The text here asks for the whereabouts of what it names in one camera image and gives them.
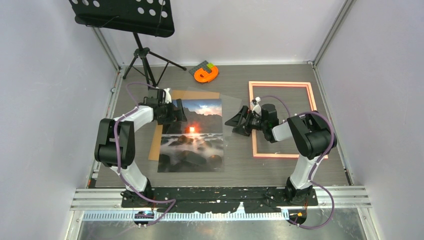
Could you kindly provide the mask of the pink wooden picture frame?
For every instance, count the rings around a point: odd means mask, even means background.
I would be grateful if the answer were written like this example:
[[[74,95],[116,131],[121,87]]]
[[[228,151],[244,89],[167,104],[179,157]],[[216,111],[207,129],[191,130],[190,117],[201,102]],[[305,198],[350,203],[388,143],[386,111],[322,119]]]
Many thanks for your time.
[[[249,81],[248,94],[249,100],[254,99],[254,87],[276,87],[276,88],[305,88],[310,109],[317,110],[315,97],[310,82],[296,82],[296,81]],[[292,153],[258,153],[257,148],[257,132],[252,131],[252,156],[254,158],[274,158],[274,159],[297,159],[299,154]]]

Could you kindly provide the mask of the transparent acrylic sheet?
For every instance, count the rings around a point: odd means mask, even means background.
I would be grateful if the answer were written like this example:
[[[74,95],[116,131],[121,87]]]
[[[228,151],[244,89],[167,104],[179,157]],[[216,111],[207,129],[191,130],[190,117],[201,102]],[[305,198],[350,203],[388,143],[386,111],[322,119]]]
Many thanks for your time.
[[[234,134],[225,122],[237,113],[242,100],[216,91],[205,91],[194,87],[172,92],[172,103],[181,100],[187,121],[166,124],[161,133],[165,136],[186,135],[190,138],[201,136],[221,137],[227,141]]]

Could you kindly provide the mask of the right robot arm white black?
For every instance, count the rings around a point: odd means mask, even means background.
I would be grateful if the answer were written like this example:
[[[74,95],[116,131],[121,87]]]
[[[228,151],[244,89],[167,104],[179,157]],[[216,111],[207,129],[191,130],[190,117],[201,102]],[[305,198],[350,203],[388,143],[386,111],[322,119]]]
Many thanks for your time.
[[[318,111],[307,111],[280,122],[273,104],[256,103],[253,108],[244,105],[224,124],[232,127],[233,133],[246,137],[254,130],[260,131],[270,143],[294,140],[299,157],[283,190],[283,200],[291,205],[299,205],[311,194],[321,161],[338,143],[334,128]]]

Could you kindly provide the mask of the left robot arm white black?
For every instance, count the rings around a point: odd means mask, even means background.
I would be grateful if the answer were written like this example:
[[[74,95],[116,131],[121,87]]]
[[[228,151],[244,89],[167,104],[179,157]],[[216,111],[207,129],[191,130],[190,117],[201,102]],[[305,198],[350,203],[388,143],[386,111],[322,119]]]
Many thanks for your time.
[[[135,133],[154,121],[158,125],[187,121],[182,100],[172,100],[170,88],[151,88],[148,96],[129,112],[116,118],[103,118],[94,150],[95,160],[111,169],[125,184],[122,196],[134,198],[141,207],[148,207],[156,200],[150,180],[135,162]]]

